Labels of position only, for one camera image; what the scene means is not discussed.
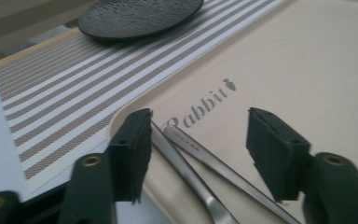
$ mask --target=striped cloth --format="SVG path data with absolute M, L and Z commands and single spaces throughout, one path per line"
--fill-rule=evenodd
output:
M 0 69 L 0 97 L 35 191 L 106 139 L 113 115 L 284 0 L 210 0 L 159 38 L 99 43 L 81 33 Z

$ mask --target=beige tray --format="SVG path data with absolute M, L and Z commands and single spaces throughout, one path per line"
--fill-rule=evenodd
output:
M 177 118 L 181 129 L 270 195 L 245 147 L 251 106 L 289 123 L 312 143 L 312 154 L 337 153 L 358 166 L 358 4 L 298 1 L 275 9 L 122 108 L 108 136 L 130 112 L 149 107 L 157 125 Z M 281 222 L 185 156 L 240 223 Z M 156 150 L 144 189 L 172 223 L 212 223 Z M 301 202 L 283 207 L 304 222 Z

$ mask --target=silver utensil handle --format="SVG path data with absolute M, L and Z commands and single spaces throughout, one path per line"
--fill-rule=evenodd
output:
M 185 158 L 176 150 L 171 141 L 164 136 L 158 126 L 152 122 L 151 127 L 153 145 L 194 190 L 199 199 L 204 203 L 214 223 L 239 223 L 217 199 L 211 189 L 203 182 Z
M 294 217 L 287 213 L 283 208 L 273 202 L 263 192 L 253 186 L 245 178 L 235 172 L 231 167 L 226 165 L 223 161 L 217 158 L 211 151 L 183 132 L 177 127 L 167 126 L 164 133 L 168 136 L 177 146 L 184 151 L 194 156 L 197 160 L 201 161 L 204 165 L 211 168 L 214 172 L 221 175 L 230 183 L 241 189 L 249 196 L 254 198 L 259 203 L 263 204 L 267 209 L 276 214 L 278 217 L 287 223 L 299 223 Z

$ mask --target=black plate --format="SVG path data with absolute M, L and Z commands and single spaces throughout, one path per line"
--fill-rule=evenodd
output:
M 101 0 L 78 20 L 86 35 L 136 38 L 172 28 L 196 13 L 203 0 Z

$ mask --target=logo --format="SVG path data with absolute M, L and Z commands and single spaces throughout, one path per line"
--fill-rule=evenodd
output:
M 207 96 L 202 97 L 197 105 L 192 105 L 189 108 L 189 113 L 182 118 L 170 118 L 161 127 L 164 129 L 168 125 L 172 126 L 184 126 L 191 128 L 202 118 L 207 116 L 209 113 L 220 104 L 224 103 L 228 98 L 229 94 L 227 91 L 236 91 L 235 84 L 228 78 L 223 79 L 224 87 L 219 88 L 217 91 L 209 91 Z

